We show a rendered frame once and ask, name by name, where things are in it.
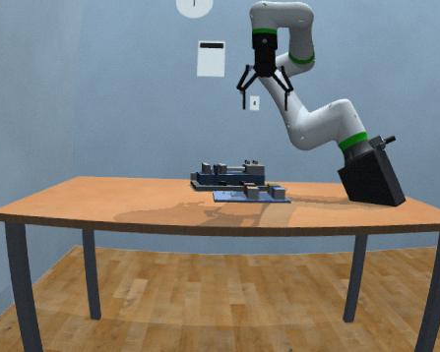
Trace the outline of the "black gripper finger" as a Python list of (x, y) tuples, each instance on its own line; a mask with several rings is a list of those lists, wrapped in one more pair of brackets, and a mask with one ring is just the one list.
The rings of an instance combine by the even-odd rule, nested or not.
[(289, 86), (289, 88), (286, 88), (286, 86), (282, 83), (282, 81), (277, 77), (277, 75), (271, 70), (271, 68), (267, 68), (269, 73), (272, 75), (272, 77), (276, 80), (276, 82), (282, 87), (282, 89), (285, 91), (284, 93), (284, 111), (287, 111), (287, 97), (290, 96), (290, 92), (293, 91), (293, 87), (284, 71), (284, 66), (277, 67), (277, 70), (282, 72), (282, 75)]
[(257, 78), (258, 75), (263, 71), (263, 68), (261, 67), (254, 75), (253, 77), (245, 84), (245, 86), (242, 88), (242, 84), (244, 82), (244, 80), (246, 79), (246, 76), (248, 74), (249, 71), (251, 71), (253, 69), (253, 66), (250, 65), (246, 65), (245, 68), (245, 72), (243, 73), (238, 85), (237, 85), (237, 89), (240, 89), (240, 94), (243, 94), (243, 109), (245, 109), (245, 100), (246, 100), (246, 89), (250, 86), (251, 83), (253, 83)]

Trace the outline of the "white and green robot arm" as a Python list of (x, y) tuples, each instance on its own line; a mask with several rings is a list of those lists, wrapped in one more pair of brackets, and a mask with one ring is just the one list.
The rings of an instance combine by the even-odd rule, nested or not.
[[(276, 57), (276, 66), (284, 66), (289, 78), (313, 68), (315, 52), (311, 24), (314, 14), (307, 4), (260, 1), (251, 7), (249, 16), (253, 49), (277, 50), (278, 28), (289, 28), (288, 52)], [(289, 139), (298, 149), (310, 150), (336, 141), (347, 166), (372, 150), (383, 150), (386, 144), (396, 140), (392, 136), (382, 141), (379, 135), (368, 139), (352, 103), (347, 99), (337, 100), (309, 113), (296, 93), (291, 91), (287, 97), (287, 111), (284, 111), (285, 91), (282, 87), (273, 77), (258, 76), (258, 79), (275, 101)]]

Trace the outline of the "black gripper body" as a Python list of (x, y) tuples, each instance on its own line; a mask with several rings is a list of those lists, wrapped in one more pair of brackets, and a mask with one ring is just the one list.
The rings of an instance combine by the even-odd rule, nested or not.
[(258, 75), (261, 78), (270, 78), (272, 75), (267, 68), (271, 68), (273, 72), (277, 70), (276, 66), (276, 50), (272, 48), (256, 48), (255, 49), (255, 64), (253, 69), (257, 72), (260, 68), (263, 71)]

